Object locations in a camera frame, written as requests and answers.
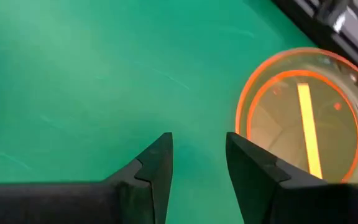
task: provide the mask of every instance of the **green mat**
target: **green mat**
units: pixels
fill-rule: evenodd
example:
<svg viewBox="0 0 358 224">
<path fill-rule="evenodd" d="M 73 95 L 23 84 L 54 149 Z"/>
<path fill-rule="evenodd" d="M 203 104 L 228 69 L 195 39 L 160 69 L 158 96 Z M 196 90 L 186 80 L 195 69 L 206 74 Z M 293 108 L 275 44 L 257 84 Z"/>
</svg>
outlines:
<svg viewBox="0 0 358 224">
<path fill-rule="evenodd" d="M 312 45 L 252 2 L 0 0 L 0 182 L 101 180 L 172 131 L 167 223 L 242 223 L 238 97 L 267 57 Z"/>
</svg>

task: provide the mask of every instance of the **orange glowing ring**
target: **orange glowing ring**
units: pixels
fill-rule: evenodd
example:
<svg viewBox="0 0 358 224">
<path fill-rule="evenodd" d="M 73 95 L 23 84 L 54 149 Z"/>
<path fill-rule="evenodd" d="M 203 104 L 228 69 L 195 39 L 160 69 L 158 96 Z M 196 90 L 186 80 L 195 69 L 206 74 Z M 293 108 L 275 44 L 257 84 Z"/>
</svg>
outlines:
<svg viewBox="0 0 358 224">
<path fill-rule="evenodd" d="M 349 67 L 351 67 L 353 70 L 357 71 L 358 72 L 358 68 L 352 64 L 350 61 L 346 60 L 344 57 L 340 56 L 340 55 L 337 55 L 335 53 L 332 53 L 332 52 L 329 52 L 327 50 L 321 50 L 321 49 L 316 49 L 316 48 L 310 48 L 310 47 L 306 47 L 306 48 L 299 48 L 299 49 L 293 49 L 293 50 L 288 50 L 288 51 L 285 51 L 285 52 L 281 52 L 281 53 L 278 53 L 276 55 L 274 55 L 273 57 L 267 59 L 264 63 L 262 63 L 253 73 L 252 75 L 249 77 L 246 85 L 244 86 L 244 89 L 242 90 L 241 92 L 241 95 L 240 95 L 240 99 L 239 99 L 239 102 L 238 102 L 238 105 L 237 105 L 237 110 L 236 110 L 236 122 L 235 122 L 235 130 L 236 130 L 236 133 L 237 134 L 240 134 L 240 125 L 241 125 L 241 114 L 242 114 L 242 108 L 244 106 L 244 100 L 248 94 L 248 91 L 250 90 L 251 86 L 254 84 L 255 80 L 257 79 L 257 77 L 268 67 L 270 66 L 271 64 L 275 63 L 276 61 L 280 60 L 281 58 L 284 58 L 286 56 L 289 56 L 289 55 L 294 55 L 294 54 L 298 54 L 298 53 L 316 53 L 316 54 L 323 54 L 323 55 L 327 55 L 327 56 L 330 56 L 330 57 L 333 57 L 335 58 L 336 60 L 338 61 L 341 61 L 343 63 L 345 63 L 346 65 L 348 65 Z M 333 87 L 346 101 L 346 103 L 349 105 L 351 111 L 352 111 L 352 114 L 354 116 L 354 119 L 356 121 L 356 130 L 357 130 L 357 149 L 356 149 L 356 154 L 355 154 L 355 157 L 354 157 L 354 160 L 353 160 L 353 163 L 351 165 L 351 168 L 349 169 L 349 172 L 343 177 L 342 179 L 342 182 L 346 182 L 350 176 L 352 175 L 352 173 L 354 172 L 354 169 L 356 168 L 356 165 L 358 163 L 358 122 L 357 122 L 357 119 L 356 119 L 356 115 L 353 111 L 353 107 L 351 106 L 349 100 L 347 99 L 347 97 L 345 96 L 345 94 L 336 86 L 334 85 L 329 79 L 327 79 L 326 77 L 318 74 L 318 73 L 315 73 L 315 72 L 311 72 L 311 71 L 308 71 L 308 70 L 298 70 L 298 71 L 289 71 L 289 72 L 283 72 L 283 73 L 280 73 L 278 74 L 274 81 L 277 80 L 277 77 L 279 75 L 281 76 L 284 76 L 282 78 L 285 78 L 285 77 L 290 77 L 290 76 L 294 76 L 294 75 L 300 75 L 300 74 L 304 74 L 306 76 L 312 76 L 312 77 L 318 77 L 318 79 L 326 82 L 328 85 L 330 85 L 331 87 Z M 247 137 L 250 136 L 250 123 L 247 122 Z"/>
</svg>

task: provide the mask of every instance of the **green surface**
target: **green surface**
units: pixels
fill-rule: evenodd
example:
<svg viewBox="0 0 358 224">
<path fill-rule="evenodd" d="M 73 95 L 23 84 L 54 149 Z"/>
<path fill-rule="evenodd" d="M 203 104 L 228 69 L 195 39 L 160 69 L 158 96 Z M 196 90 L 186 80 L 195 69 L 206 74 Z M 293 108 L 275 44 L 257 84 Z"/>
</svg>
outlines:
<svg viewBox="0 0 358 224">
<path fill-rule="evenodd" d="M 242 223 L 238 97 L 267 57 L 311 45 L 252 2 L 0 0 L 0 182 L 101 180 L 172 131 L 167 223 Z"/>
</svg>

